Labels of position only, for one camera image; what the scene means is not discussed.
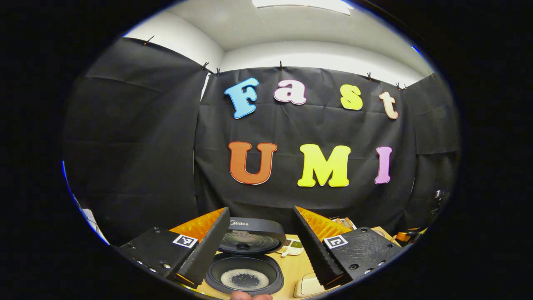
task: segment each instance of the ceiling light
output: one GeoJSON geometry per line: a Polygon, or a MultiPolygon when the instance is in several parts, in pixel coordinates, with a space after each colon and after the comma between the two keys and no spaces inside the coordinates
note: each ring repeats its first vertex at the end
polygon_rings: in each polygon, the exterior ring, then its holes
{"type": "Polygon", "coordinates": [[[353,9],[353,7],[342,0],[252,0],[252,3],[257,8],[286,5],[309,6],[336,11],[347,15],[350,15],[350,10],[353,9]]]}

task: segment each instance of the midea logo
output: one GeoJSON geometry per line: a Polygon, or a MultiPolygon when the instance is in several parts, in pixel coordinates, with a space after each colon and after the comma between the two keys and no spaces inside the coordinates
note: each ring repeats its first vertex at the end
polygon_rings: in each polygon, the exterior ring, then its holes
{"type": "Polygon", "coordinates": [[[235,220],[231,220],[231,221],[230,221],[230,225],[244,225],[244,226],[248,226],[248,223],[237,222],[237,221],[235,221],[235,220]]]}

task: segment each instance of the rice cooker lid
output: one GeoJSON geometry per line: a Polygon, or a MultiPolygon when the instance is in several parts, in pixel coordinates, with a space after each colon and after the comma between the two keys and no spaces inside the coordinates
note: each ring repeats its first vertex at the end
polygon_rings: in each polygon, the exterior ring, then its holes
{"type": "Polygon", "coordinates": [[[286,240],[285,231],[277,222],[232,217],[219,251],[241,255],[267,254],[276,252],[286,240]]]}

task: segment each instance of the white wall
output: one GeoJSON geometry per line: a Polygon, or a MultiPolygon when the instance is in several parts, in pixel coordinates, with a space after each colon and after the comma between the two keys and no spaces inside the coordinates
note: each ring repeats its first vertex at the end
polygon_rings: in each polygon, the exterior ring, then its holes
{"type": "Polygon", "coordinates": [[[279,66],[314,67],[339,70],[371,77],[390,84],[409,86],[427,75],[421,75],[408,66],[362,48],[312,42],[288,41],[254,45],[226,52],[221,72],[257,67],[279,66]]]}
{"type": "Polygon", "coordinates": [[[162,12],[134,27],[124,37],[148,40],[182,54],[216,71],[224,56],[224,50],[200,29],[169,12],[162,12]]]}

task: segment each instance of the orange letter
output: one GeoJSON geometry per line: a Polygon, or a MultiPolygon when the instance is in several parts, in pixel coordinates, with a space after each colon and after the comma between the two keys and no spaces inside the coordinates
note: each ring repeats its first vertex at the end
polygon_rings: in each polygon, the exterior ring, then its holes
{"type": "Polygon", "coordinates": [[[228,147],[231,150],[230,173],[233,178],[244,184],[261,184],[270,178],[272,171],[272,155],[278,146],[271,143],[260,143],[257,150],[261,152],[261,166],[257,174],[246,172],[246,156],[248,150],[252,149],[250,143],[244,141],[233,141],[228,147]]]}
{"type": "Polygon", "coordinates": [[[394,98],[391,97],[389,92],[381,93],[379,98],[383,100],[383,105],[385,106],[385,112],[387,113],[387,116],[393,120],[396,120],[398,118],[398,112],[395,112],[394,108],[392,108],[392,104],[396,103],[394,98]]]}

